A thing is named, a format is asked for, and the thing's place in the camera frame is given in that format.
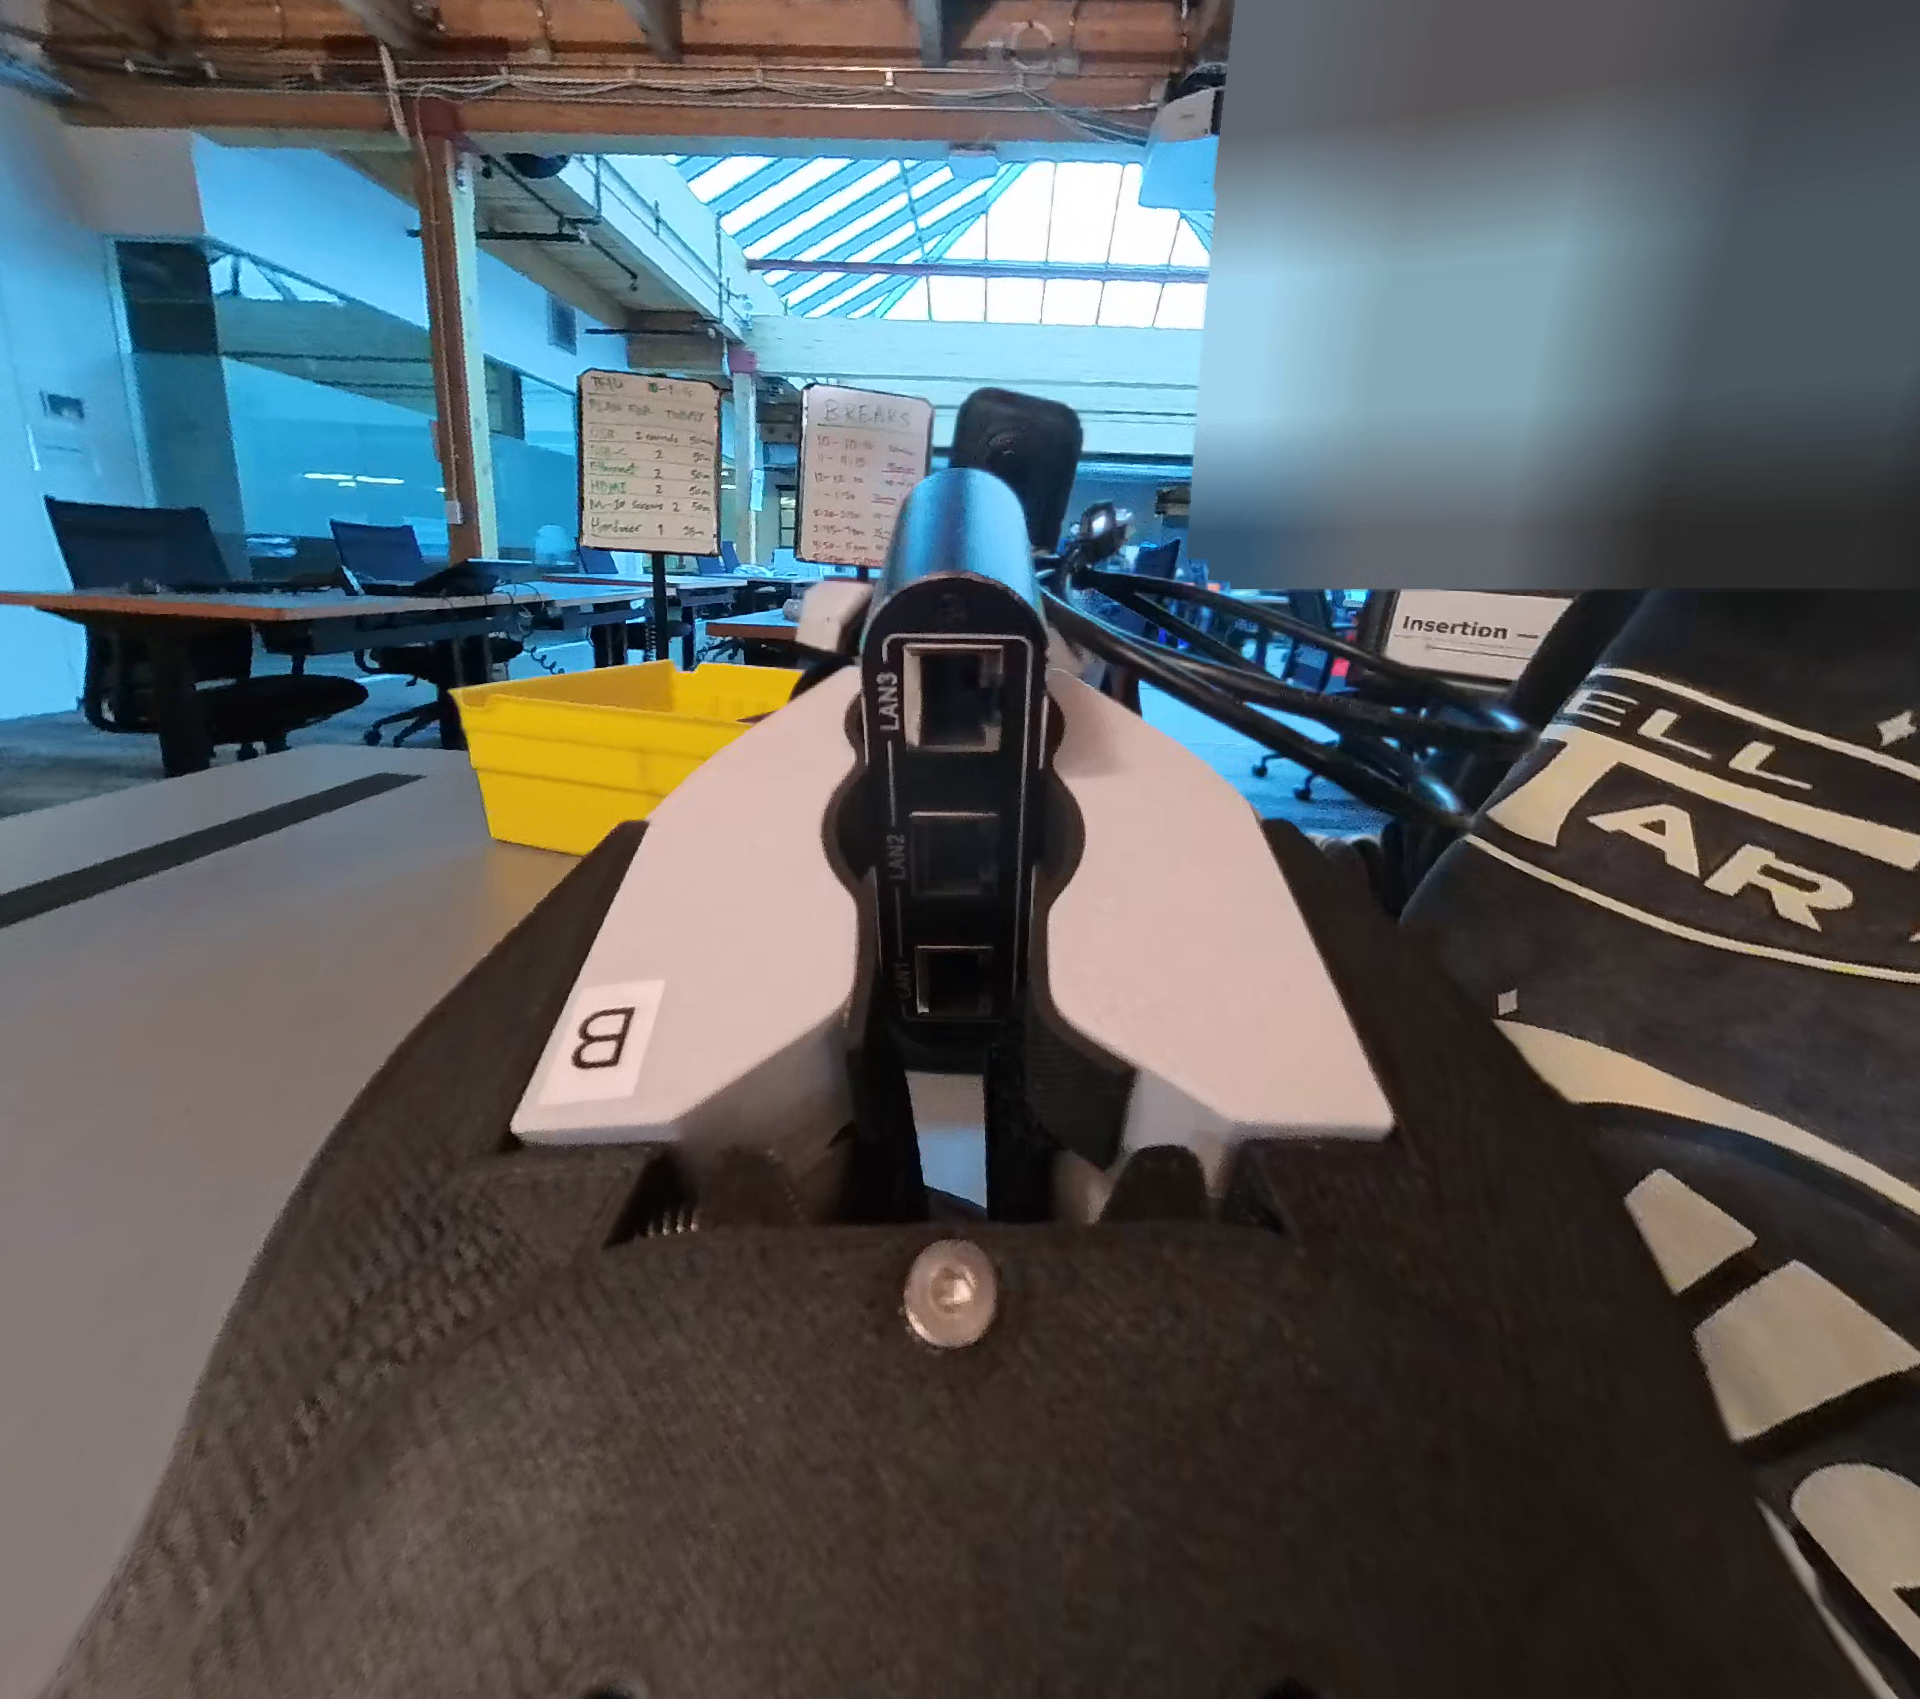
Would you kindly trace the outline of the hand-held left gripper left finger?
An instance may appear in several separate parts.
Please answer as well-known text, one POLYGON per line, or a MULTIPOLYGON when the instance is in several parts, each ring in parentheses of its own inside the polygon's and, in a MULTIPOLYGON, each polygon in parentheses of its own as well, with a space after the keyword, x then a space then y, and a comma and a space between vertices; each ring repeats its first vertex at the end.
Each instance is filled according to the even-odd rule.
POLYGON ((856 699, 828 677, 660 803, 514 1111, 522 1145, 827 1151, 851 1123, 860 927, 828 821, 856 699))

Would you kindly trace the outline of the black office chair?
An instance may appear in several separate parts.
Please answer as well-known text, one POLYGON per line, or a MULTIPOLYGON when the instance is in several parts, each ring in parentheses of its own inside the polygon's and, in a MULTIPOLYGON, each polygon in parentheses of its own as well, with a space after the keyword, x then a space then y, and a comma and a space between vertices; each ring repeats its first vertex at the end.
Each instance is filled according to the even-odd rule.
MULTIPOLYGON (((140 509, 45 503, 69 581, 127 597, 220 593, 237 587, 208 515, 198 507, 140 509)), ((353 677, 256 673, 256 631, 239 619, 85 621, 81 713, 118 737, 152 737, 163 773, 206 769, 224 747, 239 757, 288 747, 297 731, 368 703, 353 677)))
MULTIPOLYGON (((493 591, 493 579, 469 561, 432 565, 421 549, 421 537, 411 525, 373 525, 365 521, 330 519, 335 549, 351 591, 367 597, 482 597, 493 591)), ((437 689, 432 703, 408 711, 385 713, 368 725, 365 741, 370 747, 392 735, 392 745, 413 739, 426 727, 438 727, 447 691, 452 679, 452 653, 444 645, 383 647, 360 655, 365 669, 413 677, 437 689)))

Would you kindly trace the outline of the wooden office desk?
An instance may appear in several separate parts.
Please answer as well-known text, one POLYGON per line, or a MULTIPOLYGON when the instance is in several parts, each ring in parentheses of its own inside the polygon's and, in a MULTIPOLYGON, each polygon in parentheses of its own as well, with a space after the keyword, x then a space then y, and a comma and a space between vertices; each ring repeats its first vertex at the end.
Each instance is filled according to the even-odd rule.
POLYGON ((541 631, 589 633, 599 667, 627 661, 629 625, 653 617, 646 587, 541 581, 488 595, 348 595, 341 591, 5 589, 5 607, 39 609, 83 627, 147 641, 156 667, 156 745, 169 777, 206 771, 215 741, 189 675, 190 643, 215 625, 245 625, 271 653, 377 653, 431 647, 447 655, 454 687, 493 679, 491 641, 541 631))

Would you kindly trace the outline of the black ethernet switch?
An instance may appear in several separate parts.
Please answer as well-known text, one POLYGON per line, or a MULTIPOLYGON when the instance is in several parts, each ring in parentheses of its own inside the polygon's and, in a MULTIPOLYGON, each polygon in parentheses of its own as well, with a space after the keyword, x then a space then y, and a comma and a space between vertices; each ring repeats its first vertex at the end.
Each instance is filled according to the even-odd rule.
POLYGON ((910 1069, 978 1073, 1020 1021, 1049 759, 1025 519, 987 469, 925 477, 860 639, 876 991, 910 1069))

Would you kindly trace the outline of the person's black printed shirt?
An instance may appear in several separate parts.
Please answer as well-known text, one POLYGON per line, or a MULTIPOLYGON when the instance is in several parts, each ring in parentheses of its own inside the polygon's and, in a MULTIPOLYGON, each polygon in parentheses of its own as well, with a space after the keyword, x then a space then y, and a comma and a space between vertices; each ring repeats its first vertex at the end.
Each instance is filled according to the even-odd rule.
POLYGON ((1797 1583, 1916 1695, 1916 589, 1596 591, 1402 921, 1567 1099, 1797 1583))

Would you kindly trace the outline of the white fiducial marker card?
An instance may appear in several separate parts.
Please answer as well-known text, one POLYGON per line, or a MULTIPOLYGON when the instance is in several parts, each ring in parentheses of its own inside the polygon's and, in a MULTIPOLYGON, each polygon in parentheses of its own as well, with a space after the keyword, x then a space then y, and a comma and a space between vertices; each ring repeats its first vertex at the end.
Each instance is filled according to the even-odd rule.
POLYGON ((1509 685, 1570 605, 1569 593, 1409 587, 1385 597, 1377 649, 1424 675, 1509 685))

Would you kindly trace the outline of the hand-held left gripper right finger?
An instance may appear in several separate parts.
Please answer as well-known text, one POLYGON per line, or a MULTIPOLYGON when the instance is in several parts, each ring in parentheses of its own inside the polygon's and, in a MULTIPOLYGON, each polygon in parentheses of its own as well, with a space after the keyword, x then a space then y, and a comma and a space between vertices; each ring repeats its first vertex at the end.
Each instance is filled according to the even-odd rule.
POLYGON ((1035 885, 1035 1113, 1063 1205, 1156 1147, 1226 1189, 1254 1141, 1383 1141, 1392 1105, 1254 807, 1073 675, 1035 885))

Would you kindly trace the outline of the yellow plastic bin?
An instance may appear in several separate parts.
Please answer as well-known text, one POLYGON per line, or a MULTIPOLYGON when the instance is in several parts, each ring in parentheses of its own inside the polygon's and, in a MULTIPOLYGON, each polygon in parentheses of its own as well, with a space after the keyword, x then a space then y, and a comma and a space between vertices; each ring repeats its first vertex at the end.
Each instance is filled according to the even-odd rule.
POLYGON ((648 819, 710 755, 780 709, 780 665, 671 659, 454 687, 452 705, 494 841, 591 853, 648 819))

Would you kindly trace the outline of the white ceiling projector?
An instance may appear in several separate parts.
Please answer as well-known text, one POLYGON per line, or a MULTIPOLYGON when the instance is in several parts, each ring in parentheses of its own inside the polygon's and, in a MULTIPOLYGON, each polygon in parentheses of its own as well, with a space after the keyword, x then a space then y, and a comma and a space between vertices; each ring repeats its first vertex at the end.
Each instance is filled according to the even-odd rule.
POLYGON ((1222 65, 1201 65, 1169 89, 1144 141, 1143 209, 1212 217, 1225 79, 1222 65))

